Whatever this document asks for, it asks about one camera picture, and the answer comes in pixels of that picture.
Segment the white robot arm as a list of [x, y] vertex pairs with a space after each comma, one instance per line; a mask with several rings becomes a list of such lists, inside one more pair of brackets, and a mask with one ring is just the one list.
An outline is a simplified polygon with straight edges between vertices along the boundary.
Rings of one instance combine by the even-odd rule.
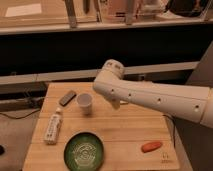
[[213, 88], [123, 80], [125, 67], [107, 60], [93, 89], [110, 102], [126, 101], [213, 128]]

